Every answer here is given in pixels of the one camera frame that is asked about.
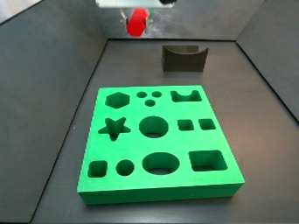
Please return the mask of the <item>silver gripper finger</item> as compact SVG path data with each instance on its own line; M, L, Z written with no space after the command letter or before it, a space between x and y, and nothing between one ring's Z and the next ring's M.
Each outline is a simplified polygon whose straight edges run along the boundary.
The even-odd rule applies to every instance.
M124 13L123 9L119 10L120 12L120 16L122 16L122 19L120 19L120 23L127 26L127 23L129 23L129 16L127 14Z
M147 12L149 12L149 16L147 16L147 19L146 19L146 27L149 27L150 24L154 22L155 9L150 8L150 9L147 9Z

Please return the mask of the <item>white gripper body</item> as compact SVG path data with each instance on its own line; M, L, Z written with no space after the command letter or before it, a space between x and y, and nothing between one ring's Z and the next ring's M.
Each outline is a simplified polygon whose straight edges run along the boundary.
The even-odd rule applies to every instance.
M96 0L100 8L171 8L175 0Z

